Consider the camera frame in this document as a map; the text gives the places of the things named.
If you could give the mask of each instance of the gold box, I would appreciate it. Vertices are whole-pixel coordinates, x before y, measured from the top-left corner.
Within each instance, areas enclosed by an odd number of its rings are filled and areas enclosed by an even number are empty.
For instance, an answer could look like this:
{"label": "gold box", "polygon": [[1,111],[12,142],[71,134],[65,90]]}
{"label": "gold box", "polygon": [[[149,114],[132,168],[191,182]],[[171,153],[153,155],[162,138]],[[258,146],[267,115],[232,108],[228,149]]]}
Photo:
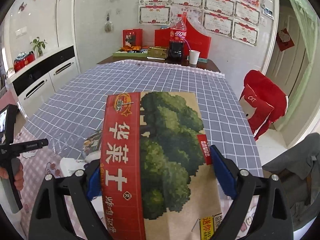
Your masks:
{"label": "gold box", "polygon": [[166,47],[150,47],[148,48],[148,57],[166,59],[168,56],[168,48]]}

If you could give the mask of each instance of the cabinet door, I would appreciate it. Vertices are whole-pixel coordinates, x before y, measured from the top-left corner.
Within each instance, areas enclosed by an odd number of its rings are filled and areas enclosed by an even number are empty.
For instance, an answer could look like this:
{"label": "cabinet door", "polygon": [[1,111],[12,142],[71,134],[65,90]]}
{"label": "cabinet door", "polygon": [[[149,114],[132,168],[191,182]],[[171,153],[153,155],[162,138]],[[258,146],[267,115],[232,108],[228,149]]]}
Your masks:
{"label": "cabinet door", "polygon": [[53,95],[54,88],[47,73],[25,89],[18,98],[26,115],[30,118]]}
{"label": "cabinet door", "polygon": [[58,91],[62,86],[68,83],[71,79],[78,75],[76,58],[73,57],[54,69],[49,71],[50,78],[55,91]]}

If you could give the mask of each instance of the metal screw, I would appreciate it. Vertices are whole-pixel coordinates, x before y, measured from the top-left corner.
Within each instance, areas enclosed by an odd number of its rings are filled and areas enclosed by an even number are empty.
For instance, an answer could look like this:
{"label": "metal screw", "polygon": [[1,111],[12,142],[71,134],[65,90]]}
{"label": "metal screw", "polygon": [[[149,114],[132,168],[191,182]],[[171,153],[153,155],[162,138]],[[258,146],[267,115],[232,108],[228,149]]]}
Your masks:
{"label": "metal screw", "polygon": [[83,174],[84,174],[84,171],[83,171],[83,170],[77,170],[77,171],[75,172],[75,175],[76,175],[77,177],[81,177]]}
{"label": "metal screw", "polygon": [[45,177],[44,177],[44,179],[45,180],[52,180],[52,178],[53,178],[53,176],[52,176],[52,174],[47,174]]}
{"label": "metal screw", "polygon": [[273,179],[274,181],[277,181],[277,180],[279,180],[279,177],[276,174],[272,174],[271,179]]}
{"label": "metal screw", "polygon": [[249,171],[247,171],[247,170],[241,170],[241,171],[240,171],[240,174],[241,174],[242,176],[246,177],[246,176],[249,175]]}

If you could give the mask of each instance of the gray grip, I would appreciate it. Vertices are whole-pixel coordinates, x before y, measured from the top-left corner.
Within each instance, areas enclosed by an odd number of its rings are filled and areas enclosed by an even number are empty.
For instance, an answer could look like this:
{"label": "gray grip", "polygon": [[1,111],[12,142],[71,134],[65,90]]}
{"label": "gray grip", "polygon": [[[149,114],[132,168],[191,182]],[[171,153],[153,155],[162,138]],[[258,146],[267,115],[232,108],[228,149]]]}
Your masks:
{"label": "gray grip", "polygon": [[[11,160],[11,165],[12,165],[13,174],[16,175],[17,172],[19,171],[20,160],[18,158],[13,158]],[[17,202],[15,201],[9,179],[1,178],[1,182],[4,188],[5,196],[7,197],[8,203],[10,205],[11,212],[13,214],[18,213],[20,209],[18,208]]]}

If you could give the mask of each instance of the blue gripper pad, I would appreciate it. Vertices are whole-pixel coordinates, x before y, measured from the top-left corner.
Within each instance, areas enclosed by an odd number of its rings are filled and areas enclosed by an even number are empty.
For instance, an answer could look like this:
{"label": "blue gripper pad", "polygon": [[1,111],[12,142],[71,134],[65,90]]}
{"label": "blue gripper pad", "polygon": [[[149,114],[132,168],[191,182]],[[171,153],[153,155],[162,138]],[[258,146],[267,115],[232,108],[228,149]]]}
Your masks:
{"label": "blue gripper pad", "polygon": [[94,197],[101,195],[100,168],[97,168],[94,174],[89,179],[87,198],[91,201]]}
{"label": "blue gripper pad", "polygon": [[236,180],[233,178],[231,172],[221,159],[220,155],[216,152],[213,146],[210,146],[211,159],[214,167],[216,177],[222,187],[223,192],[235,199],[237,196]]}

